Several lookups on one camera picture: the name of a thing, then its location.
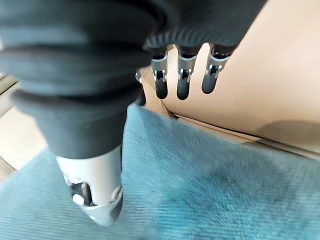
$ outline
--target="blue towel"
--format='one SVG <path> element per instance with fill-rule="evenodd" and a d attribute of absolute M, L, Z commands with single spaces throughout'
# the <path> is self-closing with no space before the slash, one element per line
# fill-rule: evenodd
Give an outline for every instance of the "blue towel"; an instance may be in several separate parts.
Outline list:
<path fill-rule="evenodd" d="M 0 240 L 320 239 L 318 162 L 229 142 L 136 105 L 122 183 L 118 220 L 96 225 L 45 150 L 1 189 Z"/>

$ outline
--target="black fingertip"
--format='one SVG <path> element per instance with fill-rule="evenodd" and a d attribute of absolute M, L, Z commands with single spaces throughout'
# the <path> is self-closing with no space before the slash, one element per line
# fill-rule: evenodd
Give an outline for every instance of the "black fingertip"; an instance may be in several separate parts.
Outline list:
<path fill-rule="evenodd" d="M 165 99 L 168 96 L 168 86 L 166 81 L 158 80 L 155 82 L 155 93 L 159 99 Z"/>
<path fill-rule="evenodd" d="M 178 86 L 176 89 L 176 96 L 180 100 L 185 100 L 189 96 L 190 82 L 186 79 L 178 80 Z"/>
<path fill-rule="evenodd" d="M 214 91 L 216 87 L 217 79 L 215 79 L 212 75 L 204 75 L 202 81 L 202 92 L 204 94 L 210 94 Z"/>

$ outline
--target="fabric texture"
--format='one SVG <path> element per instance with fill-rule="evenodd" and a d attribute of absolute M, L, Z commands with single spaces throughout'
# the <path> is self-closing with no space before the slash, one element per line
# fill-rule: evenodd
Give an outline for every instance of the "fabric texture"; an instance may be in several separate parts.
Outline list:
<path fill-rule="evenodd" d="M 219 139 L 132 105 L 110 227 L 73 202 L 43 151 L 0 193 L 0 240 L 320 239 L 320 164 Z"/>

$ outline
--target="metal joint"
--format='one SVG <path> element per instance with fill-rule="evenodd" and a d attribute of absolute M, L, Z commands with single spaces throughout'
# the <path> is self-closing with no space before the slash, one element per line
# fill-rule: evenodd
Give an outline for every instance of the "metal joint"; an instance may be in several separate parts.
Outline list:
<path fill-rule="evenodd" d="M 205 75 L 212 75 L 215 79 L 217 79 L 219 73 L 224 69 L 228 59 L 229 56 L 219 59 L 209 53 L 206 62 Z"/>
<path fill-rule="evenodd" d="M 165 56 L 161 59 L 152 59 L 151 67 L 154 81 L 167 81 L 168 73 L 168 53 L 165 53 Z"/>
<path fill-rule="evenodd" d="M 191 80 L 191 75 L 194 72 L 197 55 L 186 58 L 178 55 L 178 80 L 186 79 L 187 83 Z"/>

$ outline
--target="robotic hand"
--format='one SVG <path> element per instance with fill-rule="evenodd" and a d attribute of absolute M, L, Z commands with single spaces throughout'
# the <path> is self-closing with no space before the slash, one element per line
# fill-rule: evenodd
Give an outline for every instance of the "robotic hand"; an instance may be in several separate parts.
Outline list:
<path fill-rule="evenodd" d="M 0 70 L 20 81 L 13 101 L 35 118 L 72 200 L 91 219 L 108 226 L 121 211 L 123 129 L 142 89 L 136 70 L 151 63 L 164 99 L 167 45 L 176 44 L 184 100 L 198 51 L 210 43 L 202 90 L 211 93 L 264 3 L 0 0 Z"/>

